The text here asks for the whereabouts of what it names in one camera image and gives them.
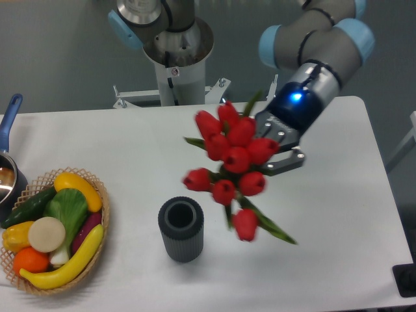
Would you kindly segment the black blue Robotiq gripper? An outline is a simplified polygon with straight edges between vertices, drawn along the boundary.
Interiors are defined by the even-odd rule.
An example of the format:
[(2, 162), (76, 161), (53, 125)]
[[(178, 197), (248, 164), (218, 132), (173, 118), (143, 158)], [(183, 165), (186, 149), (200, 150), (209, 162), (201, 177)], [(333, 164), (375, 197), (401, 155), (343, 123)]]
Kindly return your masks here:
[(314, 91), (298, 82), (287, 83), (264, 110), (255, 115), (257, 138), (279, 144), (287, 158), (268, 161), (260, 167), (266, 176), (276, 176), (303, 166), (306, 155), (298, 147), (302, 135), (319, 117), (324, 105)]

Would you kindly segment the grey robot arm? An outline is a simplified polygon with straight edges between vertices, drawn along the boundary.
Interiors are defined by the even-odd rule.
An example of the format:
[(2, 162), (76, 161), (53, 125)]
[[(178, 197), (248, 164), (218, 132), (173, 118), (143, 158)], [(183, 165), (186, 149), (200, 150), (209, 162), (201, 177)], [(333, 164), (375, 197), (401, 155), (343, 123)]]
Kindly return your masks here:
[[(365, 8), (364, 1), (305, 1), (295, 22), (271, 26), (261, 35), (262, 63), (292, 69), (294, 75), (255, 115), (256, 135), (290, 156), (260, 164), (257, 171), (274, 176), (303, 165), (301, 137), (372, 53), (374, 35), (360, 20)], [(152, 61), (162, 105), (221, 98), (220, 89), (205, 90), (205, 62), (214, 38), (196, 17), (193, 1), (118, 1), (108, 21), (126, 46), (143, 50)]]

